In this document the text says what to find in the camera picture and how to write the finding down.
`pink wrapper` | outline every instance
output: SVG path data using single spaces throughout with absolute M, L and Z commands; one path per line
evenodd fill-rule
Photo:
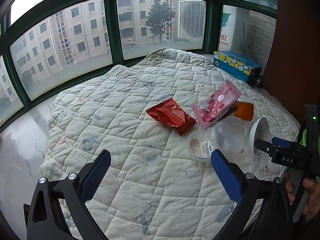
M 213 126 L 240 96 L 241 92 L 230 81 L 226 81 L 209 98 L 192 105 L 201 129 Z

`printed pattern on blanket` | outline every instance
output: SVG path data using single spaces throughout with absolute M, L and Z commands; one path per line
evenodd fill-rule
M 64 179 L 107 149 L 111 167 L 86 206 L 109 239 L 212 240 L 236 204 L 210 162 L 195 162 L 187 152 L 186 138 L 199 124 L 180 137 L 145 110 L 173 98 L 195 117 L 191 105 L 226 80 L 241 91 L 240 101 L 253 103 L 255 114 L 268 119 L 272 136 L 296 139 L 298 128 L 291 117 L 245 82 L 201 55 L 160 49 L 133 67 L 117 65 L 57 96 L 41 175 Z M 245 165 L 241 158 L 238 165 Z M 284 172 L 266 154 L 260 168 L 268 180 Z M 72 233 L 81 238 L 62 204 Z M 260 205 L 258 201 L 249 222 Z

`white brick wall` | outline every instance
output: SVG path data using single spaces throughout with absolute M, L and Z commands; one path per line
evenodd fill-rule
M 262 75 L 269 58 L 276 29 L 276 19 L 255 11 L 250 11 L 249 15 L 245 44 L 252 50 L 255 58 L 262 66 Z

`blue box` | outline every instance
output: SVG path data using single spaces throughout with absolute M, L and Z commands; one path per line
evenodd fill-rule
M 255 82 L 262 71 L 257 63 L 232 51 L 215 51 L 213 65 L 248 84 Z

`metal screw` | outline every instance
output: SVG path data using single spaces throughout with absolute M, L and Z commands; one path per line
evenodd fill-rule
M 283 181 L 282 181 L 281 178 L 277 177 L 277 178 L 276 178 L 276 182 L 277 182 L 278 184 L 281 184 Z
M 71 173 L 71 174 L 69 174 L 69 176 L 68 176 L 68 179 L 75 179 L 77 177 L 77 174 L 75 174 L 75 173 Z
M 246 175 L 245 175 L 248 179 L 254 179 L 254 175 L 250 172 L 248 172 Z
M 45 181 L 46 181 L 45 177 L 42 177 L 39 179 L 39 183 L 41 183 L 41 184 L 44 183 Z

